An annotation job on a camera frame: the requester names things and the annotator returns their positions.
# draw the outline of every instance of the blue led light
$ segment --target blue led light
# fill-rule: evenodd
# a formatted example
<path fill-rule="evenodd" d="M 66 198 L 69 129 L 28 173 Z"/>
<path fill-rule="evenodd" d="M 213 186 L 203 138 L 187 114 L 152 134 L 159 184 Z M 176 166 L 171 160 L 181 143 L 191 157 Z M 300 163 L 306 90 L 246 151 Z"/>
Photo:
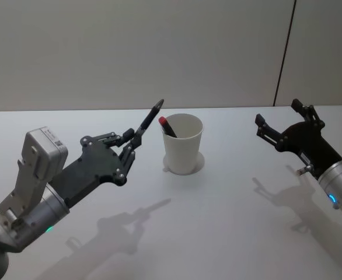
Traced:
<path fill-rule="evenodd" d="M 332 200 L 333 203 L 336 203 L 336 202 L 337 202 L 337 200 L 336 200 L 336 198 L 334 197 L 333 194 L 330 194 L 330 195 L 328 195 L 328 196 L 329 196 L 330 200 Z"/>

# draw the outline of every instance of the red marker cap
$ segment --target red marker cap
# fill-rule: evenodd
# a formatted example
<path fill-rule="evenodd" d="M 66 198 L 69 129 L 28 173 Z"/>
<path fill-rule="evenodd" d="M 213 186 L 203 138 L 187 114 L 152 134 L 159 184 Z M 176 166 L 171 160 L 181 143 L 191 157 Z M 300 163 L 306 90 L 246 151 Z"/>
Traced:
<path fill-rule="evenodd" d="M 160 123 L 161 125 L 164 125 L 164 124 L 167 123 L 167 120 L 166 120 L 165 117 L 160 117 L 160 118 L 158 119 L 158 121 L 159 121 L 159 123 Z"/>

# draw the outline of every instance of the cup rim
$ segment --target cup rim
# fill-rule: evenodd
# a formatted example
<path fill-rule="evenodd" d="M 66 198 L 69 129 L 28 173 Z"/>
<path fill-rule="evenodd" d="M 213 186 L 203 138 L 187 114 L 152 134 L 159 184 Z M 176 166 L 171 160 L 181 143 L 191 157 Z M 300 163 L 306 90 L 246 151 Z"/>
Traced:
<path fill-rule="evenodd" d="M 199 133 L 193 135 L 193 136 L 190 136 L 190 137 L 175 138 L 175 137 L 172 137 L 172 136 L 170 136 L 170 135 L 165 134 L 165 132 L 163 131 L 162 126 L 160 126 L 160 130 L 162 131 L 162 134 L 163 134 L 164 137 L 168 137 L 168 138 L 173 139 L 173 140 L 175 140 L 175 141 L 183 141 L 183 140 L 189 140 L 189 139 L 192 139 L 192 138 L 196 138 L 196 137 L 198 137 L 199 135 L 202 134 L 203 130 L 205 129 L 205 125 L 204 125 L 204 123 L 201 121 L 200 118 L 198 118 L 196 115 L 187 114 L 187 113 L 176 113 L 176 114 L 172 114 L 172 115 L 177 115 L 177 114 L 190 115 L 190 116 L 193 116 L 193 117 L 199 119 L 199 121 L 200 121 L 201 124 L 202 124 L 202 129 L 201 129 L 201 131 L 200 131 Z"/>

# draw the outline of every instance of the screw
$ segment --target screw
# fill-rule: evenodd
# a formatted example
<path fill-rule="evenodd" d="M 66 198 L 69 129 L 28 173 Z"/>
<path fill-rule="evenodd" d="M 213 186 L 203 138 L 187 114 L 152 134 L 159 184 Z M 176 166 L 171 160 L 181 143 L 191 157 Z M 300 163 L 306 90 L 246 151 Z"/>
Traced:
<path fill-rule="evenodd" d="M 305 174 L 307 172 L 311 172 L 312 170 L 313 170 L 313 166 L 310 164 L 310 165 L 305 166 L 304 168 L 301 168 L 301 169 L 297 170 L 296 174 L 298 176 L 301 176 L 301 175 L 303 175 L 303 174 Z"/>

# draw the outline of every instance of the table surface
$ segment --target table surface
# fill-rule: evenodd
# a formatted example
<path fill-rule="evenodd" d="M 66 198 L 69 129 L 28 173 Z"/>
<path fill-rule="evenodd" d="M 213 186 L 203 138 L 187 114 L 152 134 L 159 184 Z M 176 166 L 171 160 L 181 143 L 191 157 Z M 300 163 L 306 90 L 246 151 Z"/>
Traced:
<path fill-rule="evenodd" d="M 324 138 L 342 155 L 342 106 L 317 107 Z M 163 165 L 153 123 L 123 187 L 101 185 L 20 254 L 5 280 L 341 279 L 342 213 L 302 162 L 256 136 L 261 113 L 282 131 L 302 120 L 289 107 L 163 110 L 201 118 L 203 168 Z M 0 202 L 13 189 L 24 135 L 49 126 L 81 154 L 84 135 L 136 128 L 146 110 L 0 112 Z M 266 190 L 266 196 L 258 189 Z M 156 205 L 149 215 L 138 209 Z"/>

